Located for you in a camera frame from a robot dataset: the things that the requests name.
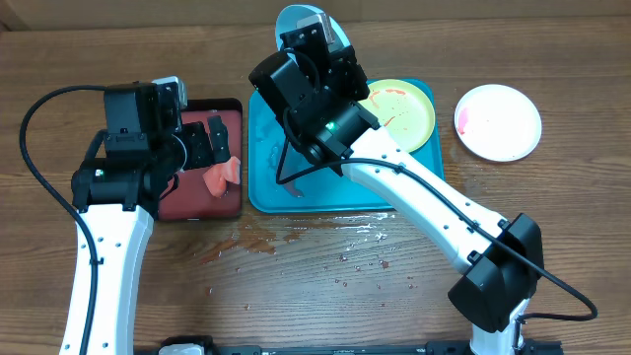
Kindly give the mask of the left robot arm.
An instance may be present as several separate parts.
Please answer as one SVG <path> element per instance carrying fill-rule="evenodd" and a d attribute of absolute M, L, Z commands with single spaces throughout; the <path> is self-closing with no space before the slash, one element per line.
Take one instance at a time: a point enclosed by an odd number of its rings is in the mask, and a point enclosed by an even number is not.
<path fill-rule="evenodd" d="M 63 354 L 130 354 L 138 284 L 163 198 L 181 172 L 231 158 L 219 116 L 185 123 L 188 100 L 176 76 L 109 86 L 106 129 L 71 180 L 77 259 Z"/>

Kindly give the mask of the white plate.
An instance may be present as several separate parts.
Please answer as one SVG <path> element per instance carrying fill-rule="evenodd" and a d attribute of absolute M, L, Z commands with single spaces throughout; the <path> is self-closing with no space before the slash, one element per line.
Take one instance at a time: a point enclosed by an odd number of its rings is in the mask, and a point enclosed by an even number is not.
<path fill-rule="evenodd" d="M 473 154 L 508 163 L 529 155 L 542 136 L 541 115 L 517 89 L 486 84 L 469 90 L 454 113 L 456 135 Z"/>

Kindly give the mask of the light blue plate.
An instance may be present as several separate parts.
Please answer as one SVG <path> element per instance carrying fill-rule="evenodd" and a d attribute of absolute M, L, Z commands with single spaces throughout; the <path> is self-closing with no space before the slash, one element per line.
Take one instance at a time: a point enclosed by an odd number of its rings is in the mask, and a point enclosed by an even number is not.
<path fill-rule="evenodd" d="M 275 24 L 277 48 L 280 49 L 283 46 L 280 35 L 314 23 L 322 24 L 324 37 L 330 50 L 334 51 L 351 45 L 343 29 L 323 10 L 313 5 L 294 4 L 285 7 L 277 17 Z"/>

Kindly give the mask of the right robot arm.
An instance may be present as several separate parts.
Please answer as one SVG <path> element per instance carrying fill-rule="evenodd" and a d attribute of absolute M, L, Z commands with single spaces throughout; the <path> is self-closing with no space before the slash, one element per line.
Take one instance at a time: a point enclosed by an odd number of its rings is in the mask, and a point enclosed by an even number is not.
<path fill-rule="evenodd" d="M 527 304 L 543 270 L 541 232 L 507 220 L 423 167 L 364 106 L 366 75 L 345 32 L 320 8 L 290 5 L 276 21 L 277 51 L 250 73 L 285 142 L 312 171 L 366 187 L 443 252 L 460 278 L 449 299 L 473 327 L 474 354 L 519 354 Z"/>

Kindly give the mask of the yellow-green plate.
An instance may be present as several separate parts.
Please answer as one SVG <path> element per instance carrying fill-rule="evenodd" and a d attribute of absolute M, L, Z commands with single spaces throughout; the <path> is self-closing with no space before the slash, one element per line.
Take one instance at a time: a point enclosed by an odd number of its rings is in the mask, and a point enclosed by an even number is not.
<path fill-rule="evenodd" d="M 417 79 L 381 79 L 368 85 L 360 104 L 384 126 L 393 140 L 412 154 L 433 134 L 436 124 L 430 92 Z"/>

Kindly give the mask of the green scrubbing sponge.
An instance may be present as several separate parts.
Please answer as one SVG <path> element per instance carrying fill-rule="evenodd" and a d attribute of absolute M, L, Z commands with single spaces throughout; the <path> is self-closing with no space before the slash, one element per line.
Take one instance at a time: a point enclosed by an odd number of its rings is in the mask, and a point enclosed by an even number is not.
<path fill-rule="evenodd" d="M 242 163 L 237 157 L 231 157 L 227 162 L 213 165 L 202 175 L 203 181 L 214 197 L 222 197 L 228 190 L 228 185 L 239 185 L 242 180 Z"/>

